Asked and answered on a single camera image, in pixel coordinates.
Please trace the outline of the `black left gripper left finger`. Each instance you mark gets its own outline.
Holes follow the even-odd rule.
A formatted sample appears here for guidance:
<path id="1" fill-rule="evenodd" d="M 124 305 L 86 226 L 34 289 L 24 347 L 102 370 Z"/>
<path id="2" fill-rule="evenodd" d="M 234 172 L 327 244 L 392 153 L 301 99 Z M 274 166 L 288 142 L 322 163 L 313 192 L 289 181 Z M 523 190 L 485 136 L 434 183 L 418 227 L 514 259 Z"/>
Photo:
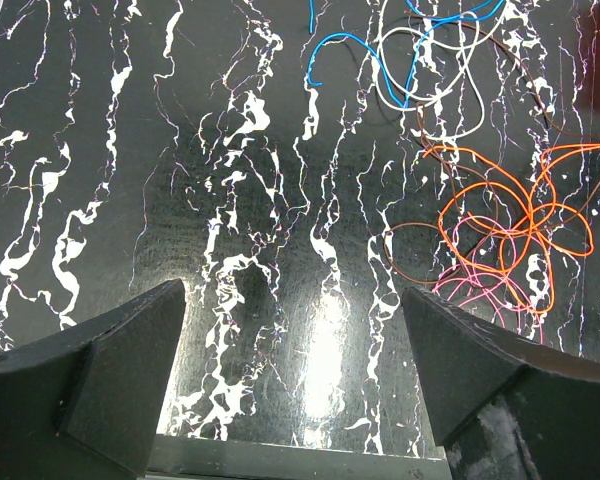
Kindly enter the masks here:
<path id="1" fill-rule="evenodd" d="M 145 476 L 185 314 L 181 280 L 0 353 L 0 479 Z"/>

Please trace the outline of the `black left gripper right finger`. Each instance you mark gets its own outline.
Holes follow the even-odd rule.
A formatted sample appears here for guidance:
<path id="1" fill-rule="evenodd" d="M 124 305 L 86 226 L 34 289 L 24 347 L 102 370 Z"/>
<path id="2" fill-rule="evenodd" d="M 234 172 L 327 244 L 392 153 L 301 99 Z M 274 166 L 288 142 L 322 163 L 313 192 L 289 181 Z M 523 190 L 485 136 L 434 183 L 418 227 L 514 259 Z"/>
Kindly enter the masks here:
<path id="1" fill-rule="evenodd" d="M 600 479 L 600 363 L 432 293 L 402 308 L 436 445 L 455 479 Z"/>

